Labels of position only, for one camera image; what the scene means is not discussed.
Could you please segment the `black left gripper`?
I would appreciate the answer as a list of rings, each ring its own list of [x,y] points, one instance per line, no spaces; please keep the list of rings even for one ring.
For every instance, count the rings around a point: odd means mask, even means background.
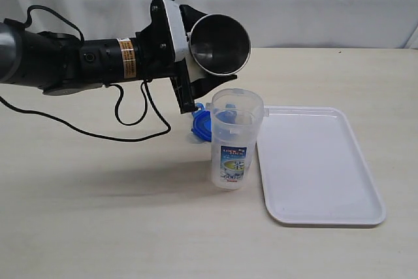
[[[191,32],[193,26],[206,16],[206,13],[190,5],[179,4],[179,9],[182,34]],[[150,25],[136,33],[143,77],[147,80],[169,78],[182,114],[196,111],[195,101],[197,99],[207,95],[220,85],[237,79],[236,74],[227,76],[209,74],[200,78],[200,69],[194,61],[198,77],[191,81],[187,73],[186,62],[174,61],[174,49],[169,39],[169,26],[162,0],[152,0],[150,17]]]

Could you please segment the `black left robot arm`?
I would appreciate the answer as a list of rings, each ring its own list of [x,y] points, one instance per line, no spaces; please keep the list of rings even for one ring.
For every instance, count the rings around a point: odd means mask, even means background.
[[[204,14],[175,0],[152,0],[150,24],[125,39],[86,40],[75,35],[29,31],[24,22],[1,23],[1,82],[40,89],[57,96],[115,83],[169,78],[181,112],[195,100],[236,79],[189,61],[187,33]]]

